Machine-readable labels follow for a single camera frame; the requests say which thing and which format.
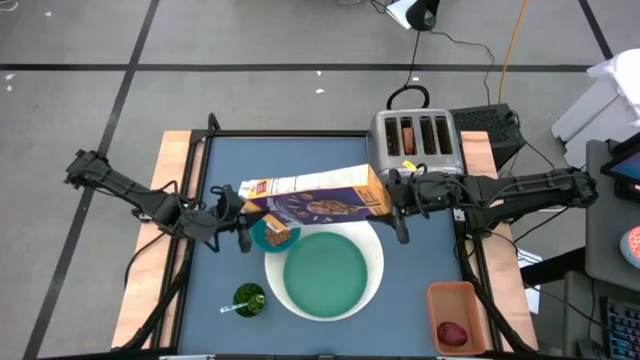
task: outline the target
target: wooden table edge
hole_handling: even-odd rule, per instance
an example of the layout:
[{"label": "wooden table edge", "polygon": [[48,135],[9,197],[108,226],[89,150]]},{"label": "wooden table edge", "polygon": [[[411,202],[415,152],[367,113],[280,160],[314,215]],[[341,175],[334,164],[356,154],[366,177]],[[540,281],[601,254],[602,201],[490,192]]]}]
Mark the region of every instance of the wooden table edge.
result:
[{"label": "wooden table edge", "polygon": [[[151,181],[151,188],[160,187],[170,180],[180,182],[181,175],[185,169],[190,136],[191,131],[166,131],[164,133]],[[470,175],[497,177],[487,133],[462,132],[462,146]],[[201,170],[199,164],[203,148],[203,144],[200,143],[196,149],[189,196],[195,196],[196,193],[196,179]],[[511,239],[511,230],[508,225],[500,225],[496,232]],[[136,251],[157,234],[155,225],[143,224],[138,235]],[[520,277],[518,260],[514,254],[513,246],[499,236],[492,236],[484,240],[483,248],[496,306],[522,339],[531,347],[537,349],[531,314],[529,313],[524,285]],[[141,256],[131,267],[129,284],[123,296],[120,315],[113,336],[113,347],[127,342],[158,302],[168,250],[169,241],[167,239],[161,240],[158,244],[149,248],[144,256]],[[176,269],[180,264],[183,251],[184,246],[181,246],[178,252],[179,258]],[[472,259],[471,262],[472,267],[477,271],[475,259]],[[160,346],[169,346],[175,306],[176,301],[174,299],[165,314]],[[486,312],[479,301],[478,307],[481,316],[485,319],[485,321],[482,321],[483,332],[487,348],[490,349],[491,336],[486,321]],[[506,341],[503,339],[502,342],[505,350],[508,350],[509,346]]]}]

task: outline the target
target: white bowl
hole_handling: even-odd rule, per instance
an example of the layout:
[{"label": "white bowl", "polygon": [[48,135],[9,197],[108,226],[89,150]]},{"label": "white bowl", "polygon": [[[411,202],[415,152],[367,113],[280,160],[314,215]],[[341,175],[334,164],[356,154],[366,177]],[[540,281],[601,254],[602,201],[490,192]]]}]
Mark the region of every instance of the white bowl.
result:
[{"label": "white bowl", "polygon": [[362,256],[367,264],[367,286],[360,300],[349,311],[342,315],[334,317],[317,317],[310,315],[302,310],[293,302],[284,286],[284,265],[287,262],[289,252],[284,253],[265,253],[264,270],[267,274],[267,281],[271,290],[284,307],[294,314],[305,319],[315,321],[337,321],[346,319],[349,316],[362,310],[373,298],[380,287],[382,281],[382,273],[384,272],[384,256],[382,254],[382,244],[375,230],[366,221],[331,224],[331,225],[309,225],[304,226],[300,232],[300,240],[304,241],[305,237],[318,232],[333,232],[351,240],[360,249]]}]

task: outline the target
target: blue table surface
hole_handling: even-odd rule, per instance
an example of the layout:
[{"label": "blue table surface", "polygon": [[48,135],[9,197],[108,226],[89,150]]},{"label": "blue table surface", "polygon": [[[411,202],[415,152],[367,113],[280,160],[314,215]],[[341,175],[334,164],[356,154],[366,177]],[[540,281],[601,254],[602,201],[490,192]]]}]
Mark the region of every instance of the blue table surface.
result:
[{"label": "blue table surface", "polygon": [[[243,180],[294,176],[367,162],[363,138],[215,138],[203,200],[209,187]],[[436,356],[426,290],[434,282],[460,281],[453,255],[454,230],[448,211],[426,220],[407,219],[411,242],[371,223],[384,251],[382,283],[360,312],[337,322],[315,322],[289,312],[273,295],[264,272],[264,253],[255,245],[241,254],[235,234],[221,234],[219,253],[197,244],[184,309],[179,354]],[[254,282],[263,287],[267,308],[254,318],[220,314],[235,290]]]}]

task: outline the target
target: cereal box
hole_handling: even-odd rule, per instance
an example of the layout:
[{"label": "cereal box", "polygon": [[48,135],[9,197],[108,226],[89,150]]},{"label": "cereal box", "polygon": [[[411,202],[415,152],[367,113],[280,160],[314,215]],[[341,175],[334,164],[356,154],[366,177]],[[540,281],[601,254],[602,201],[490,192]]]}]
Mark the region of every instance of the cereal box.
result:
[{"label": "cereal box", "polygon": [[389,194],[368,164],[285,178],[243,181],[244,212],[268,211],[274,231],[364,220],[391,212]]}]

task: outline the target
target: green glass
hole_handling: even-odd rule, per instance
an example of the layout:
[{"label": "green glass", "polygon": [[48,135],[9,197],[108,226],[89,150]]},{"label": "green glass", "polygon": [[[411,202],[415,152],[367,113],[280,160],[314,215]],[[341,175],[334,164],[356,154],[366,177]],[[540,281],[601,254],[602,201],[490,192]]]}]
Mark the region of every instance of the green glass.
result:
[{"label": "green glass", "polygon": [[254,317],[262,312],[266,305],[264,291],[258,284],[247,283],[238,288],[233,294],[233,305],[248,303],[247,306],[236,309],[236,313],[243,317]]},{"label": "green glass", "polygon": [[287,293],[300,310],[327,318],[358,303],[367,286],[367,264],[349,239],[321,232],[291,249],[283,276]]}]

